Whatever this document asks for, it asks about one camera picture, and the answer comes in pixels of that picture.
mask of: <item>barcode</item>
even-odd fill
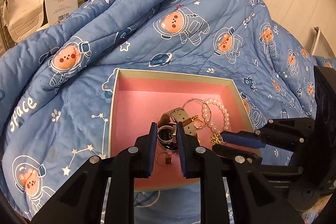
[[[66,13],[66,14],[64,14],[64,15],[61,15],[61,16],[57,17],[57,20],[58,20],[58,21],[62,21],[63,19],[65,19],[66,17],[68,17],[68,15],[69,15],[69,13]]]

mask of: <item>fabric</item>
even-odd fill
[[[334,66],[262,0],[89,0],[0,59],[1,190],[31,219],[90,156],[106,157],[116,68],[233,79],[257,129],[315,117],[317,64]],[[262,154],[271,165],[291,156]],[[197,223],[199,200],[199,185],[136,193],[136,223]]]

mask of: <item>star print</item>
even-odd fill
[[[65,175],[67,175],[67,176],[68,176],[68,175],[69,175],[69,172],[71,171],[71,169],[69,169],[69,167],[68,167],[68,166],[67,166],[67,167],[65,167],[65,168],[62,168],[62,170],[63,170],[63,172],[64,172],[64,174],[63,174],[64,176],[65,176]]]
[[[120,45],[120,51],[121,52],[128,52],[128,47],[130,46],[130,42],[124,42]]]
[[[98,156],[101,157],[102,160],[106,158],[106,155],[102,155],[100,153],[98,154]]]

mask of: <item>pearl bracelet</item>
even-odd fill
[[[202,107],[202,112],[203,112],[203,118],[204,118],[204,122],[205,124],[211,128],[211,131],[214,133],[221,133],[223,130],[220,130],[219,127],[215,126],[213,124],[213,122],[211,122],[211,117],[209,115],[209,104],[214,104],[217,105],[219,107],[219,109],[222,111],[223,115],[224,115],[224,126],[223,126],[223,130],[229,130],[229,126],[230,126],[230,114],[227,112],[227,109],[224,107],[224,105],[219,102],[216,99],[208,99],[206,101],[206,104],[203,104]]]

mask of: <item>pink box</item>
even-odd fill
[[[182,107],[191,98],[222,102],[230,114],[231,131],[253,132],[250,119],[233,80],[202,75],[159,72],[149,70],[119,69],[113,89],[109,130],[109,157],[133,146],[137,137],[148,134],[151,123],[158,122],[161,115],[174,108]],[[223,128],[224,116],[219,107],[211,104],[211,121]],[[189,117],[202,117],[202,103],[191,101],[185,106]],[[197,130],[200,145],[212,147],[213,132],[209,127]],[[156,155],[163,151],[157,143]],[[164,161],[165,154],[158,160]],[[136,179],[136,191],[171,189],[196,183],[198,179],[185,179],[179,155],[172,158],[172,165],[161,166],[156,161],[149,179]]]

